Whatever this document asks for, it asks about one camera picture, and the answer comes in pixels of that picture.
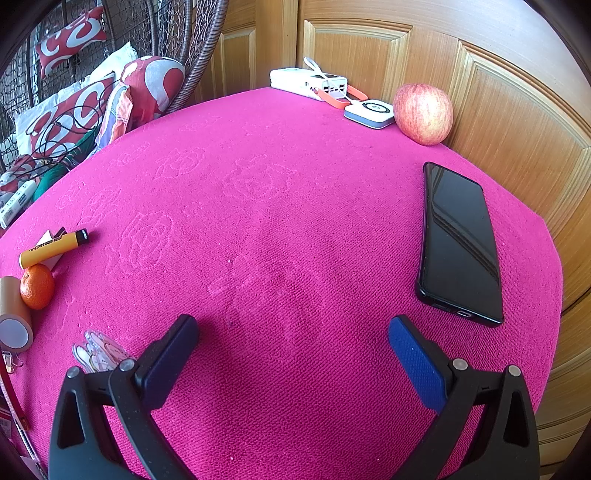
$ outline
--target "tape roll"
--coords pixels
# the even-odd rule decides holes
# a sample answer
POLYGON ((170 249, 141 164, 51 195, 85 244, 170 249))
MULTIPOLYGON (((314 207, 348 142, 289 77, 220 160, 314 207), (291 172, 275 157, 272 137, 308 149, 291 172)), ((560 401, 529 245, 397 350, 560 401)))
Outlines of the tape roll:
POLYGON ((33 343, 31 311, 21 298, 21 281, 0 278, 0 348, 20 353, 33 343))

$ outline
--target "white power bank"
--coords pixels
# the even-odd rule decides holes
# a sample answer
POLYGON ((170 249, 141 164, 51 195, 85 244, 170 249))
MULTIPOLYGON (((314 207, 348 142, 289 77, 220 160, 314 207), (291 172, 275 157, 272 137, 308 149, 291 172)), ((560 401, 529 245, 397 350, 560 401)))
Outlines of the white power bank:
POLYGON ((271 71, 271 86, 286 92, 296 93, 323 102, 313 90, 324 90, 336 99, 345 98, 347 94, 347 79, 337 75, 325 73, 330 82, 314 70, 290 67, 271 71))

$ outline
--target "table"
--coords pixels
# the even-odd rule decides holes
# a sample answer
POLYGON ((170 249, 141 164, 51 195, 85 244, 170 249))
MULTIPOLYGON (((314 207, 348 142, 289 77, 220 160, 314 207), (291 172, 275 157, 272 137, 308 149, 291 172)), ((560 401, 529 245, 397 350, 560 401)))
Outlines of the table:
POLYGON ((399 313, 452 358, 519 365, 540 403, 562 289, 543 220, 467 160, 396 126, 374 131, 272 89, 160 118, 33 204, 0 239, 0 274, 20 276, 18 254, 61 226, 87 228, 91 242, 54 270, 55 298, 34 316, 15 379, 45 461, 82 332, 139 355, 180 313, 198 319, 201 341, 154 418, 201 480, 390 478, 433 418, 388 345, 399 313), (414 295, 426 161, 484 189, 504 296, 497 329, 414 295))

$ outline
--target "tangerine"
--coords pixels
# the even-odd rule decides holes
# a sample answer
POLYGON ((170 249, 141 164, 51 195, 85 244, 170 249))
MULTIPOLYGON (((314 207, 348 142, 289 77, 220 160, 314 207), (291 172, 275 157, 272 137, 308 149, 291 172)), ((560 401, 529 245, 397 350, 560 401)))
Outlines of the tangerine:
POLYGON ((41 310, 49 305, 56 282, 51 270, 43 264, 33 265, 25 270, 21 279, 21 297, 33 310, 41 310))

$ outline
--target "black smartphone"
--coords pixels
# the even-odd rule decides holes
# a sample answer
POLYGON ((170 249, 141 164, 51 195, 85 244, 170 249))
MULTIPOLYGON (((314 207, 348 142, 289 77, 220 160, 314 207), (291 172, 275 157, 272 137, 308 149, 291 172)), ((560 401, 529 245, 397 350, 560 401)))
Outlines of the black smartphone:
POLYGON ((503 319, 495 236, 482 187, 427 162, 423 254, 416 293, 446 312, 498 326, 503 319))

